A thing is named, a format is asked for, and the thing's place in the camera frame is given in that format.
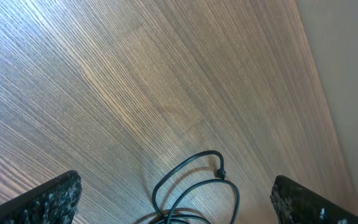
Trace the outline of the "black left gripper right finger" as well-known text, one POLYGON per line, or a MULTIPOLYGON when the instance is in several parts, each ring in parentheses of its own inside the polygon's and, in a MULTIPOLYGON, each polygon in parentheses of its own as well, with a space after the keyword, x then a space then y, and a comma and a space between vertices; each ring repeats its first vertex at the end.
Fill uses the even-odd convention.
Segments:
POLYGON ((270 199, 280 224, 358 224, 358 216, 284 175, 276 176, 270 199))

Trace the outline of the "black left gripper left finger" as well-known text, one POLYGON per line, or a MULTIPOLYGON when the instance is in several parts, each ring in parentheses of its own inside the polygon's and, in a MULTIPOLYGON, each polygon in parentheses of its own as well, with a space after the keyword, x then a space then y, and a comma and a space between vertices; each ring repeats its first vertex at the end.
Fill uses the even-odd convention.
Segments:
POLYGON ((1 204, 0 223, 71 223, 81 194, 81 177, 69 170, 1 204))

